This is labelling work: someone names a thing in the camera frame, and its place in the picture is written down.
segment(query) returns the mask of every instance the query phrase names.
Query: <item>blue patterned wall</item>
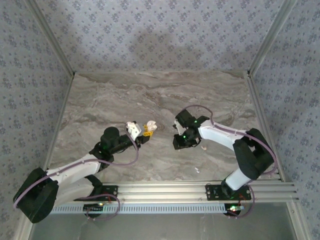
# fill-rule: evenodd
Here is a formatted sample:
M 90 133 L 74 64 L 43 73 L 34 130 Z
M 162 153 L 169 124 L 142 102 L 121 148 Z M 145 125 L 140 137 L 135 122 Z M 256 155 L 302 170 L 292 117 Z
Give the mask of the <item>blue patterned wall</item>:
M 10 240 L 13 196 L 45 162 L 70 77 L 22 0 L 0 9 L 0 240 Z
M 283 0 L 37 0 L 74 71 L 248 69 Z
M 320 240 L 319 1 L 298 1 L 254 79 L 284 171 Z

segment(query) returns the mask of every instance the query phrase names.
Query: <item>marble surface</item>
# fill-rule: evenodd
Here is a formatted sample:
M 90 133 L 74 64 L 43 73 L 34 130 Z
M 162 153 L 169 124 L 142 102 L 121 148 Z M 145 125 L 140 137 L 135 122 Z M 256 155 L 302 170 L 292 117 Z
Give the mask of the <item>marble surface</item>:
M 212 109 L 221 124 L 259 128 L 245 81 L 240 73 L 220 71 L 76 74 L 50 168 L 83 157 L 107 127 L 115 126 L 124 134 L 126 122 L 155 120 L 158 129 L 140 148 L 138 162 L 97 173 L 103 182 L 222 180 L 237 168 L 234 152 L 205 140 L 195 148 L 174 150 L 172 125 L 182 108 L 201 104 Z M 196 117 L 210 116 L 197 107 L 189 111 Z M 131 147 L 115 154 L 114 161 L 128 163 L 134 157 Z

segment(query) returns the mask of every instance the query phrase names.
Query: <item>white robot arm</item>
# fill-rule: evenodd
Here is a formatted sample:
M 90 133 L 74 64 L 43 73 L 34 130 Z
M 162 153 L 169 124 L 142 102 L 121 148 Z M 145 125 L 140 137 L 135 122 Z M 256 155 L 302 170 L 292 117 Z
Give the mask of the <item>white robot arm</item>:
M 201 139 L 207 139 L 234 151 L 239 168 L 221 183 L 222 192 L 227 197 L 231 198 L 242 186 L 256 180 L 274 163 L 272 156 L 264 147 L 240 134 L 253 136 L 268 145 L 261 132 L 255 128 L 245 131 L 218 123 L 213 125 L 208 117 L 201 116 L 196 119 L 187 110 L 181 111 L 175 117 L 173 126 L 178 130 L 173 140 L 176 150 L 196 147 Z
M 102 183 L 93 174 L 104 170 L 110 164 L 116 165 L 113 163 L 115 153 L 123 152 L 134 143 L 139 149 L 149 141 L 156 128 L 155 121 L 149 121 L 144 125 L 135 121 L 127 122 L 128 135 L 120 135 L 116 127 L 106 128 L 100 142 L 81 159 L 47 171 L 41 168 L 34 169 L 14 196 L 13 202 L 32 223 L 38 223 L 53 207 L 81 197 L 101 194 Z M 46 179 L 27 191 L 42 178 Z

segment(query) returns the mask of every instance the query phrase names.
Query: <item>purple cable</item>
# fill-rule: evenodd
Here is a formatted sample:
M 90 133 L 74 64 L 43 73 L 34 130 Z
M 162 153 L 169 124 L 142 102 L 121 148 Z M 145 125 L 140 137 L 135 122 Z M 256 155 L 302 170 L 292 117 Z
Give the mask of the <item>purple cable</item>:
M 84 164 L 84 163 L 88 163 L 88 162 L 99 162 L 99 163 L 103 163 L 103 164 L 109 164 L 109 165 L 113 165 L 113 166 L 129 166 L 129 165 L 132 165 L 134 164 L 138 158 L 139 158 L 139 149 L 138 149 L 138 146 L 136 144 L 136 142 L 133 140 L 133 138 L 130 136 L 130 134 L 128 133 L 127 131 L 127 128 L 124 128 L 125 129 L 125 134 L 129 137 L 129 139 L 131 140 L 131 142 L 133 143 L 133 146 L 135 148 L 135 159 L 132 161 L 132 162 L 129 162 L 129 163 L 113 163 L 113 162 L 108 162 L 108 161 L 105 161 L 105 160 L 102 160 L 102 159 L 96 159 L 96 158 L 93 158 L 93 159 L 86 159 L 86 160 L 83 160 L 83 161 L 79 161 L 79 162 L 76 162 L 74 164 L 71 164 L 70 166 L 66 166 L 65 168 L 61 169 L 60 171 L 56 171 L 56 172 L 53 172 L 47 176 L 44 176 L 42 178 L 40 178 L 39 180 L 35 181 L 33 184 L 31 184 L 26 190 L 24 190 L 20 196 L 15 200 L 15 202 L 13 203 L 13 207 L 16 209 L 17 208 L 17 205 L 18 203 L 20 202 L 20 200 L 32 189 L 34 188 L 36 185 L 38 185 L 39 183 L 43 182 L 44 180 L 48 179 L 48 178 L 51 178 L 57 174 L 60 174 L 60 173 L 63 173 L 71 168 L 74 168 L 80 164 Z
M 110 220 L 110 219 L 112 219 L 112 218 L 114 218 L 115 216 L 118 215 L 118 213 L 119 213 L 119 211 L 120 211 L 120 207 L 121 207 L 121 205 L 120 205 L 120 200 L 119 200 L 115 195 L 113 195 L 113 194 L 104 193 L 104 194 L 99 194 L 99 195 L 95 195 L 95 196 L 81 197 L 81 198 L 79 198 L 79 199 L 86 200 L 86 199 L 96 199 L 96 198 L 100 198 L 100 197 L 111 197 L 111 198 L 113 198 L 113 199 L 115 199 L 115 200 L 117 201 L 118 207 L 116 208 L 115 213 L 114 213 L 113 215 L 111 215 L 111 216 L 101 217 L 101 218 L 90 217 L 90 216 L 89 216 L 89 212 L 90 212 L 91 209 L 94 208 L 94 206 L 92 206 L 92 207 L 89 207 L 89 208 L 86 210 L 86 214 L 85 214 L 85 215 L 87 216 L 88 220 L 93 220 L 93 221 L 106 221 L 106 220 Z
M 234 132 L 234 131 L 232 131 L 230 129 L 227 129 L 227 128 L 224 128 L 224 127 L 216 125 L 216 123 L 213 120 L 214 113 L 209 108 L 207 108 L 206 106 L 194 104 L 194 105 L 186 106 L 183 110 L 191 108 L 191 107 L 200 107 L 200 108 L 204 108 L 204 109 L 208 110 L 210 112 L 210 114 L 211 114 L 210 115 L 210 121 L 211 121 L 211 124 L 213 125 L 214 128 L 217 128 L 217 129 L 219 129 L 221 131 L 224 131 L 226 133 L 229 133 L 229 134 L 239 134 L 239 135 L 247 137 L 247 138 L 259 143 L 261 146 L 263 146 L 270 153 L 270 155 L 272 156 L 273 161 L 274 161 L 274 167 L 273 167 L 272 170 L 262 173 L 262 175 L 271 175 L 277 170 L 277 168 L 278 168 L 277 157 L 276 157 L 275 153 L 271 150 L 271 148 L 268 147 L 264 142 L 262 142 L 258 138 L 254 137 L 254 136 L 251 136 L 251 135 L 249 135 L 249 134 L 247 134 L 245 132 L 239 132 L 239 131 Z
M 254 190 L 252 189 L 252 187 L 251 187 L 249 184 L 248 184 L 247 186 L 249 187 L 249 189 L 250 189 L 250 191 L 251 191 L 251 193 L 252 193 L 252 205 L 250 206 L 249 210 L 248 210 L 245 214 L 243 214 L 243 215 L 241 215 L 241 216 L 237 216 L 237 215 L 236 215 L 234 212 L 232 212 L 232 211 L 227 211 L 228 213 L 234 215 L 234 218 L 235 218 L 235 219 L 241 219 L 241 218 L 244 218 L 244 217 L 248 216 L 248 215 L 251 213 L 252 209 L 254 209 L 254 205 L 255 205 L 255 202 L 256 202 L 255 193 L 254 193 Z

